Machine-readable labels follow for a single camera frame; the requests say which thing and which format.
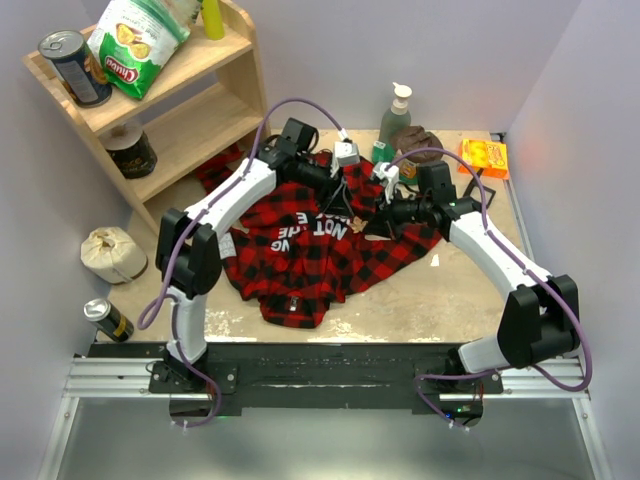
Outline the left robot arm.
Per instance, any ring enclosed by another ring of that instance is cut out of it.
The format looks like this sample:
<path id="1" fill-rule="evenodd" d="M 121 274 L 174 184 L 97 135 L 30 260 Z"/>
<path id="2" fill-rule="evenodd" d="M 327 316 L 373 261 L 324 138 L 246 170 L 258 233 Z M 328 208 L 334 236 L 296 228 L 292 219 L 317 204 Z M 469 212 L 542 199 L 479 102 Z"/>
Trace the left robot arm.
<path id="1" fill-rule="evenodd" d="M 359 151 L 346 131 L 339 132 L 328 165 L 307 160 L 317 136 L 315 128 L 290 119 L 272 141 L 256 152 L 204 199 L 181 211 L 169 209 L 161 219 L 156 266 L 162 287 L 150 309 L 157 314 L 170 303 L 170 339 L 164 364 L 173 382 L 185 392 L 207 386 L 207 342 L 204 338 L 206 299 L 222 272 L 222 238 L 255 203 L 278 185 L 294 182 L 326 193 L 342 191 L 341 169 L 358 162 Z"/>

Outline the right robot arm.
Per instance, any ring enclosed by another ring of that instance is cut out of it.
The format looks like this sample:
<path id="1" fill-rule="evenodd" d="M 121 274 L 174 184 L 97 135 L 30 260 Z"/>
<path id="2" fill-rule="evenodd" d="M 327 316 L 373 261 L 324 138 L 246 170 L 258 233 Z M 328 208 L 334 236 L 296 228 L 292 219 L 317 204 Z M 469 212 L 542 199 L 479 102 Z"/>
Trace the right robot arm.
<path id="1" fill-rule="evenodd" d="M 419 194 L 413 199 L 396 193 L 399 169 L 388 162 L 376 164 L 371 179 L 384 192 L 370 226 L 398 233 L 415 223 L 438 231 L 474 262 L 505 302 L 497 332 L 460 346 L 457 361 L 446 367 L 452 390 L 466 393 L 481 373 L 532 367 L 579 348 L 575 282 L 536 265 L 495 227 L 477 200 L 457 196 L 445 162 L 420 166 Z"/>

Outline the orange leaf brooch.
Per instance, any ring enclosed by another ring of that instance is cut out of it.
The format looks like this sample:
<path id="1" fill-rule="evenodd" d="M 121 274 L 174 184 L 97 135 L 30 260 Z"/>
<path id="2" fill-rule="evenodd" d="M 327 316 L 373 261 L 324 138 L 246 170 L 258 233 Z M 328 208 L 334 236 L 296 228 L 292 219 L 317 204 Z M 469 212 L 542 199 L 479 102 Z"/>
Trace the orange leaf brooch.
<path id="1" fill-rule="evenodd" d="M 350 222 L 350 227 L 354 233 L 362 233 L 367 226 L 367 221 L 354 217 Z"/>

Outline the red black plaid shirt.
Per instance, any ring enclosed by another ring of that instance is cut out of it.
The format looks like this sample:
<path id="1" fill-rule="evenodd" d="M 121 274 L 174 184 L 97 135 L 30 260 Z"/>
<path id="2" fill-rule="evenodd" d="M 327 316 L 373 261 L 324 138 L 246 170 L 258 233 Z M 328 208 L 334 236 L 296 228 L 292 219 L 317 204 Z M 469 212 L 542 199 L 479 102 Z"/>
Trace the red black plaid shirt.
<path id="1" fill-rule="evenodd" d="M 345 170 L 355 217 L 362 220 L 383 192 L 370 181 L 372 170 L 367 160 Z M 230 229 L 221 254 L 226 276 L 243 300 L 258 301 L 265 321 L 313 329 L 332 304 L 425 257 L 441 238 L 410 224 L 398 238 L 371 240 L 354 233 L 351 220 L 321 214 L 311 189 L 283 183 Z"/>

